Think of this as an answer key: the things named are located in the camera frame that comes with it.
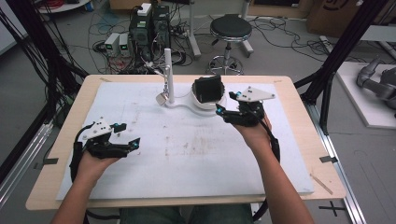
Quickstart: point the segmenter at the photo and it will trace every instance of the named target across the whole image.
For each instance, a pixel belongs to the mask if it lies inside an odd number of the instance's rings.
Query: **gray floor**
[[[56,15],[61,33],[70,46],[73,57],[90,74],[104,72],[105,62],[101,56],[94,52],[91,56],[86,49],[91,48],[95,41],[106,39],[106,35],[95,35],[98,31],[106,33],[107,28],[101,24],[120,22],[118,26],[113,27],[113,32],[122,32],[128,26],[128,18],[126,13],[115,13],[109,10],[106,3],[102,3],[91,13],[76,9]],[[209,17],[196,20],[196,27],[204,25],[197,32],[198,34],[208,34],[208,23],[206,23],[208,21],[210,21]],[[318,40],[318,35],[312,35],[306,31],[304,21],[289,20],[286,24],[286,29],[300,36],[299,43],[305,44],[308,40]],[[269,44],[268,41],[283,47],[290,46],[293,36],[286,35],[282,30],[265,31],[264,34],[267,40],[258,31],[253,32],[249,43],[255,52],[250,58],[246,57],[239,46],[233,46],[232,55],[243,62],[247,75],[288,76],[293,81],[297,81],[317,71],[322,65],[321,61],[326,59],[325,55],[316,55],[309,48],[298,50],[320,61],[304,56],[291,48],[280,48]],[[222,54],[224,49],[224,43],[221,42],[214,47],[210,46],[213,40],[214,38],[210,35],[198,35],[197,42],[202,51],[202,57],[189,66],[174,66],[174,73],[204,74],[210,59]],[[337,41],[334,38],[330,40],[333,43]],[[367,42],[359,43],[351,52],[351,56],[362,58],[367,62],[377,54],[381,55],[386,63],[394,63],[381,49]],[[0,85],[0,125],[6,127],[1,129],[0,134],[0,140],[3,143],[2,150],[0,150],[0,162],[3,162],[44,105],[45,95],[44,85],[18,47],[0,57]],[[0,210],[2,223],[50,221],[54,211],[28,211],[24,204],[39,175],[39,170],[34,169],[34,165],[36,162],[41,162],[58,131],[57,128],[54,129],[49,141],[43,146],[5,206]],[[329,132],[367,223],[396,223],[396,177],[393,174],[396,168],[394,165],[396,131],[366,128],[337,78],[334,79],[332,89]],[[347,213],[343,210],[337,210],[334,213],[333,210],[319,209],[320,206],[330,206],[329,201],[310,201],[306,204],[317,223],[350,222]],[[345,207],[342,201],[333,201],[333,205]],[[261,223],[269,223],[268,219],[268,215],[265,215]],[[94,221],[93,223],[115,222]]]

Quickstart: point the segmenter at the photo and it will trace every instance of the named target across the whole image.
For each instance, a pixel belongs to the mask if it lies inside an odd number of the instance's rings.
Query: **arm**
[[[266,116],[264,122],[271,129]],[[274,156],[264,128],[260,124],[249,128],[239,125],[234,127],[242,134],[259,164],[273,223],[314,223],[303,200]]]
[[[76,179],[64,197],[51,223],[82,223],[88,199],[105,169],[118,159],[97,159],[86,151],[78,166]]]

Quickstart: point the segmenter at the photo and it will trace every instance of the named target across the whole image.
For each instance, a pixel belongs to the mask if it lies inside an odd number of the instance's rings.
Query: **metal stool legs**
[[[242,63],[234,57],[230,56],[231,42],[227,42],[227,47],[224,50],[223,56],[216,56],[210,61],[209,67],[206,70],[214,75],[244,75],[244,67]]]

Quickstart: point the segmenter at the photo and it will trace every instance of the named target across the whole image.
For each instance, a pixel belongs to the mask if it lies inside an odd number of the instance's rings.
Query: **person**
[[[267,116],[263,121],[271,129]],[[273,223],[314,223],[303,200],[274,156],[265,129],[260,124],[255,127],[234,127],[242,134],[259,164]],[[117,160],[100,160],[84,152],[77,177],[51,223],[82,223],[96,181]],[[197,205],[191,212],[190,223],[253,223],[249,209],[249,204]],[[175,206],[121,209],[120,216],[121,223],[138,223],[139,220],[141,223],[184,223]]]

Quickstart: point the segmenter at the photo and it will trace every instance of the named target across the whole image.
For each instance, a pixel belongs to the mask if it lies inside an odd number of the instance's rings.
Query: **wooden table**
[[[192,83],[200,76],[174,76],[175,83]],[[268,76],[223,76],[224,83],[268,83],[274,84],[284,107],[295,140],[301,150],[306,168],[314,183],[315,192],[302,195],[304,200],[342,199],[345,189],[331,162],[322,163],[319,158],[328,156],[317,131],[309,118],[300,96],[289,77]],[[68,167],[67,160],[72,152],[76,133],[81,129],[91,108],[98,87],[102,82],[163,82],[160,76],[88,76],[78,93],[69,115],[55,141],[49,158],[59,158],[57,164],[45,165],[26,202],[29,210],[57,209],[61,201],[56,195]],[[255,203],[262,202],[263,196],[227,196],[197,198],[162,198],[133,200],[90,200],[88,207],[128,207],[150,205],[183,205],[200,203]]]

